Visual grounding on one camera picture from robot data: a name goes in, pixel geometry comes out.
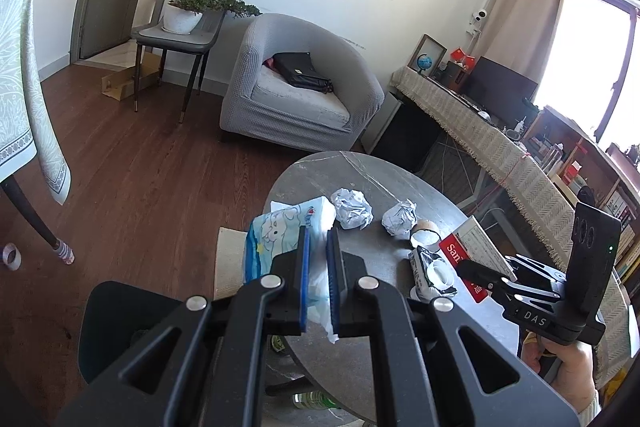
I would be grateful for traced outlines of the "person's right hand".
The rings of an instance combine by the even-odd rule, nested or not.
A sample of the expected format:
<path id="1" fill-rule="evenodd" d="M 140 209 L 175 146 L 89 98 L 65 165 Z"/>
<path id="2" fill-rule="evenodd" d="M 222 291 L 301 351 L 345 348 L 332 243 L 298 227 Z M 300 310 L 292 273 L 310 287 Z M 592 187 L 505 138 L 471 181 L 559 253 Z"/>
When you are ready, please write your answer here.
<path id="1" fill-rule="evenodd" d="M 549 351 L 560 361 L 551 387 L 577 413 L 588 413 L 590 417 L 599 413 L 598 394 L 593 381 L 592 347 L 581 341 L 563 346 L 529 333 L 524 340 L 521 359 L 535 373 L 539 373 L 544 351 Z"/>

